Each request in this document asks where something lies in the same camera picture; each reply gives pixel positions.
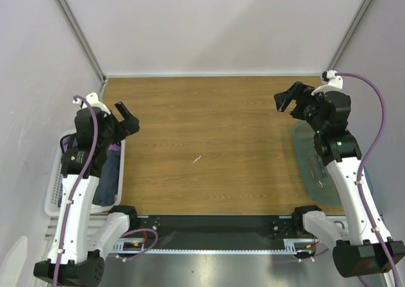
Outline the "dark blue towel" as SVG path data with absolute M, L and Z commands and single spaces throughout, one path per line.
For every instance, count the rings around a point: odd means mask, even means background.
M 92 204 L 110 206 L 115 203 L 118 192 L 120 175 L 121 152 L 107 150 L 107 159 L 103 165 L 99 184 L 93 197 Z

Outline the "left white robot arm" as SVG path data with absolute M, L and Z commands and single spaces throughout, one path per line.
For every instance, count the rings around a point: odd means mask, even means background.
M 89 239 L 87 229 L 92 202 L 107 150 L 139 131 L 139 119 L 117 102 L 118 121 L 99 101 L 82 101 L 75 117 L 77 145 L 61 157 L 62 195 L 52 247 L 45 260 L 36 262 L 33 274 L 53 286 L 98 286 L 105 259 L 122 236 L 133 236 L 140 219 L 133 206 L 113 206 L 104 224 Z

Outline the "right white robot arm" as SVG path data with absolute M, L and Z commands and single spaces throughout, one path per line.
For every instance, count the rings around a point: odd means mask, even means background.
M 393 240 L 370 193 L 364 157 L 347 129 L 350 97 L 340 89 L 295 82 L 285 92 L 275 94 L 274 100 L 279 112 L 295 101 L 291 116 L 307 122 L 314 130 L 315 150 L 337 188 L 348 224 L 343 229 L 318 207 L 305 206 L 295 210 L 298 217 L 291 222 L 292 232 L 300 238 L 316 236 L 331 250 L 342 277 L 392 272 L 399 286 L 396 265 L 404 257 L 404 243 Z

